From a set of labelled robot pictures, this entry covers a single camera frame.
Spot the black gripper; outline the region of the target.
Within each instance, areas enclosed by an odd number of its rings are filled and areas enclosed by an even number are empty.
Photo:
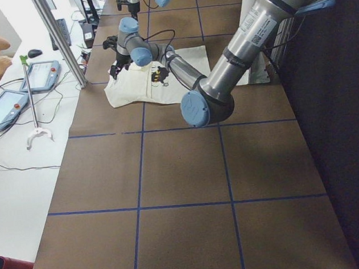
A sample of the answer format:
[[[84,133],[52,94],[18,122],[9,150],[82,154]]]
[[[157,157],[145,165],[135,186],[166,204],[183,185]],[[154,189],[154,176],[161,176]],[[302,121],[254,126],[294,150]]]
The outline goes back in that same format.
[[[139,20],[138,13],[140,12],[140,0],[115,0],[117,3],[118,11],[122,10],[123,5],[128,7],[128,11],[135,20]]]
[[[117,76],[121,71],[123,71],[124,69],[128,70],[132,62],[129,55],[122,55],[118,52],[117,38],[118,37],[116,35],[112,35],[107,37],[106,40],[102,43],[102,47],[104,50],[111,49],[115,52],[116,60],[114,64],[112,64],[110,67],[110,76],[112,76],[114,80],[117,79]]]

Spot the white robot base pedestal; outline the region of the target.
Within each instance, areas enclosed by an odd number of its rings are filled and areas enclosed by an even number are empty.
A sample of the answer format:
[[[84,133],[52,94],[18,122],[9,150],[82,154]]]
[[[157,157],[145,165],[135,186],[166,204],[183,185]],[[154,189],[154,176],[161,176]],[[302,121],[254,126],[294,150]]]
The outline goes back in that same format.
[[[245,86],[245,85],[256,85],[262,83],[268,84],[270,81],[271,79],[269,78],[269,74],[267,72],[264,54],[260,52],[255,58],[255,60],[253,61],[251,68],[245,71],[243,76],[238,81],[237,85]]]

